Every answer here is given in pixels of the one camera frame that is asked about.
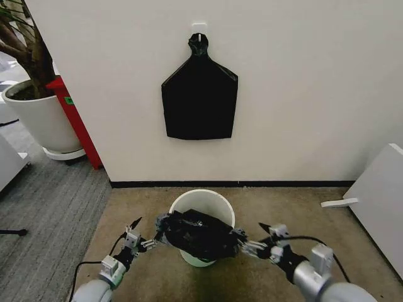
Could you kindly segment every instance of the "black cable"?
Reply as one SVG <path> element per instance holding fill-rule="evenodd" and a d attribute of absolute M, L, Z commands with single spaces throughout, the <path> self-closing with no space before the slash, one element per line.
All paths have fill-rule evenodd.
<path fill-rule="evenodd" d="M 111 251 L 109 252 L 109 256 L 112 256 L 112 253 L 113 253 L 113 251 L 114 251 L 116 245 L 117 245 L 118 242 L 120 241 L 120 239 L 123 239 L 123 238 L 125 238 L 125 237 L 126 237 L 126 235 L 123 233 L 123 234 L 121 234 L 121 235 L 119 236 L 119 238 L 117 238 L 117 240 L 115 241 L 115 243 L 114 243 L 113 246 L 112 246 Z"/>
<path fill-rule="evenodd" d="M 78 263 L 78 265 L 76 266 L 76 271 L 74 272 L 73 287 L 71 289 L 69 302 L 71 302 L 73 300 L 74 288 L 76 287 L 77 273 L 78 273 L 78 269 L 80 268 L 80 266 L 82 266 L 83 264 L 101 264 L 101 263 L 102 263 L 102 261 L 83 261 L 83 262 Z"/>
<path fill-rule="evenodd" d="M 297 240 L 297 239 L 303 239 L 303 240 L 313 240 L 316 242 L 319 242 L 323 245 L 328 246 L 326 243 L 324 243 L 322 240 L 312 237 L 312 236 L 289 236 L 289 237 L 284 237 L 284 238 L 280 238 L 280 239 L 276 239 L 275 241 L 285 241 L 285 240 Z M 333 253 L 333 258 L 336 261 L 336 263 L 338 264 L 338 266 L 340 267 L 340 271 L 343 273 L 344 278 L 346 279 L 347 282 L 351 283 L 350 278 L 347 276 L 346 271 L 344 270 L 343 266 L 341 265 L 339 259 L 337 258 L 336 254 Z"/>

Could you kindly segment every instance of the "black baseboard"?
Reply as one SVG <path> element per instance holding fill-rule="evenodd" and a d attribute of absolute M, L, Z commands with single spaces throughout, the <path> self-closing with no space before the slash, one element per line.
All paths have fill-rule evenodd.
<path fill-rule="evenodd" d="M 351 187 L 355 181 L 110 181 L 111 187 Z"/>
<path fill-rule="evenodd" d="M 379 254 L 382 256 L 382 258 L 384 259 L 384 261 L 386 262 L 386 264 L 389 266 L 389 268 L 393 271 L 393 273 L 396 276 L 396 279 L 400 281 L 401 285 L 403 285 L 403 279 L 400 277 L 399 273 L 395 270 L 395 268 L 393 267 L 393 265 L 389 262 L 388 258 L 386 258 L 385 254 L 382 252 L 382 250 L 380 249 L 380 247 L 377 245 L 377 243 L 374 241 L 374 239 L 372 239 L 371 235 L 368 233 L 368 231 L 366 230 L 366 228 L 363 226 L 363 224 L 361 223 L 361 221 L 358 219 L 358 217 L 355 215 L 355 213 L 353 212 L 353 210 L 348 207 L 349 212 L 351 213 L 351 215 L 353 215 L 354 219 L 357 221 L 357 223 L 360 225 L 360 227 L 363 229 L 363 231 L 366 233 L 366 235 L 368 236 L 368 238 L 371 240 L 372 244 L 377 248 Z"/>

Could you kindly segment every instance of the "red box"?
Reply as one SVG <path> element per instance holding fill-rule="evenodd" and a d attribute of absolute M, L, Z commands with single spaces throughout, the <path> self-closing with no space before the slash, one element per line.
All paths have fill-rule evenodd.
<path fill-rule="evenodd" d="M 63 83 L 62 78 L 56 78 L 56 80 L 47 84 L 46 87 L 56 93 L 57 99 L 59 99 L 60 105 L 62 105 L 65 115 L 69 119 L 71 126 L 80 140 L 91 165 L 93 165 L 94 169 L 99 169 L 102 167 L 102 161 L 95 149 L 91 137 L 89 137 L 87 129 L 84 126 L 76 107 L 74 106 L 74 103 Z"/>

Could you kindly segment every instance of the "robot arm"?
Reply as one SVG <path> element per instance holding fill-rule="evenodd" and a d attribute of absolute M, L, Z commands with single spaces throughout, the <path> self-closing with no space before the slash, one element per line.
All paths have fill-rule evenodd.
<path fill-rule="evenodd" d="M 276 264 L 285 272 L 287 279 L 299 288 L 306 301 L 376 302 L 373 296 L 355 284 L 334 282 L 331 275 L 334 254 L 328 246 L 317 244 L 308 259 L 291 250 L 285 225 L 261 226 L 270 236 L 261 242 L 240 242 L 242 251 Z"/>
<path fill-rule="evenodd" d="M 112 291 L 121 283 L 124 274 L 130 269 L 139 253 L 153 249 L 157 242 L 145 240 L 134 228 L 140 220 L 126 227 L 125 242 L 118 255 L 107 255 L 101 263 L 99 279 L 91 280 L 80 286 L 71 301 L 73 302 L 110 302 Z"/>

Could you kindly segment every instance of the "black garbage bag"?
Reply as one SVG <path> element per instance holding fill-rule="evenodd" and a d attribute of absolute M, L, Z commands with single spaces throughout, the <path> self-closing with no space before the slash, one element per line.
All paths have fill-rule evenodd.
<path fill-rule="evenodd" d="M 204 262 L 235 257 L 238 253 L 237 239 L 246 239 L 243 230 L 233 229 L 221 220 L 196 210 L 162 215 L 156 225 L 157 240 L 166 240 Z"/>
<path fill-rule="evenodd" d="M 162 84 L 167 136 L 183 140 L 230 138 L 238 76 L 208 56 L 205 35 L 195 33 L 188 44 L 190 58 Z"/>

